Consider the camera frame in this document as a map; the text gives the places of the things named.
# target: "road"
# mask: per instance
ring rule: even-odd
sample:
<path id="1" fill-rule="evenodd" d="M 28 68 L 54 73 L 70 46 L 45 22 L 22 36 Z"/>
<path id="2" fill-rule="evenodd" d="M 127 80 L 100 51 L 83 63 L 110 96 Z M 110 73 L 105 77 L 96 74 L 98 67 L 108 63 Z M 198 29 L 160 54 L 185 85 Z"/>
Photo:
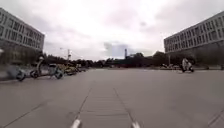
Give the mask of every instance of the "road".
<path id="1" fill-rule="evenodd" d="M 90 70 L 0 83 L 1 128 L 223 128 L 224 72 Z"/>

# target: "sky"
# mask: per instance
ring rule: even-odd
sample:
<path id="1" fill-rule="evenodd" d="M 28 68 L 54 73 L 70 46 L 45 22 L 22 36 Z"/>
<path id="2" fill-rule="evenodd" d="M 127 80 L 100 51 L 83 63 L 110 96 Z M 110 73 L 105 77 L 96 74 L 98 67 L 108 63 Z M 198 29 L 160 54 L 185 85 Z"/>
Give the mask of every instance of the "sky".
<path id="1" fill-rule="evenodd" d="M 45 34 L 44 52 L 72 59 L 164 51 L 163 39 L 224 11 L 223 0 L 0 0 Z"/>

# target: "motorbike rider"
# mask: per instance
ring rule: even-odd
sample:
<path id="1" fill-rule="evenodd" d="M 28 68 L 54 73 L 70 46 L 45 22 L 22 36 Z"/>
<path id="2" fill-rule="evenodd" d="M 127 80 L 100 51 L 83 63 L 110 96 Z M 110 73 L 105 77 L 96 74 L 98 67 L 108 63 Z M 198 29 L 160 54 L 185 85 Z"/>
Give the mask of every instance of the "motorbike rider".
<path id="1" fill-rule="evenodd" d="M 192 64 L 186 58 L 184 58 L 182 60 L 182 66 L 184 70 L 188 70 L 192 66 Z"/>

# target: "wheel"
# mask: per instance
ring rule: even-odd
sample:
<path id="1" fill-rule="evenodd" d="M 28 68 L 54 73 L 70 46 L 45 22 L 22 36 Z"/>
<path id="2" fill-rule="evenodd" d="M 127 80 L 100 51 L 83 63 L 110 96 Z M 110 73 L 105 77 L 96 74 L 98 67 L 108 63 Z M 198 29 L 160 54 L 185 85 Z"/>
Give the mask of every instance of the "wheel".
<path id="1" fill-rule="evenodd" d="M 16 76 L 16 79 L 20 82 L 22 82 L 26 78 L 26 74 L 23 72 L 19 72 L 19 74 Z"/>
<path id="2" fill-rule="evenodd" d="M 36 79 L 38 77 L 38 72 L 37 70 L 33 70 L 30 72 L 30 77 Z"/>
<path id="3" fill-rule="evenodd" d="M 59 73 L 59 72 L 55 74 L 55 77 L 56 77 L 57 79 L 61 79 L 62 76 L 63 76 L 63 74 L 62 74 L 62 73 Z"/>
<path id="4" fill-rule="evenodd" d="M 191 72 L 194 72 L 194 69 L 191 68 L 190 71 L 191 71 Z"/>

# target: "pole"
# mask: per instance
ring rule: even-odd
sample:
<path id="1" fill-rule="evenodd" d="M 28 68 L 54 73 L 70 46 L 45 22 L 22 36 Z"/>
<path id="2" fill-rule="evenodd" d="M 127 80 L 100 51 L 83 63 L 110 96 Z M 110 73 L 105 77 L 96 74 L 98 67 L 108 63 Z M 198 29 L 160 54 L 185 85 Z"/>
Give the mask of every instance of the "pole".
<path id="1" fill-rule="evenodd" d="M 168 58 L 169 58 L 169 66 L 170 66 L 170 55 L 168 55 Z"/>

